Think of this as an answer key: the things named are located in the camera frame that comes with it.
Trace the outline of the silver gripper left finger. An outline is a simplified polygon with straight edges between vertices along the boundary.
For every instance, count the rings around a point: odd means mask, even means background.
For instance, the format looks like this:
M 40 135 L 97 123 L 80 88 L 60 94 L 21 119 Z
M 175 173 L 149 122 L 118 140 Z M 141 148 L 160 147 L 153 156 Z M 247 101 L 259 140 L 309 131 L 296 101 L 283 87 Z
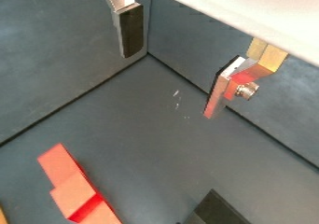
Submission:
M 117 29 L 120 52 L 124 58 L 143 48 L 143 5 L 136 0 L 105 0 Z

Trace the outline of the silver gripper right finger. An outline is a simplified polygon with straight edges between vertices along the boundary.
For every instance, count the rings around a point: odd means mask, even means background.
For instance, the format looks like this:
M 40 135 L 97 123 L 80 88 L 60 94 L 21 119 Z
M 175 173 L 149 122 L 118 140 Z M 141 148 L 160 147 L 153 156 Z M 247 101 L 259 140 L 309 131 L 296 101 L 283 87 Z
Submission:
M 277 71 L 287 57 L 284 50 L 255 37 L 247 57 L 235 56 L 216 74 L 204 117 L 212 118 L 235 97 L 249 100 L 259 89 L 255 82 Z

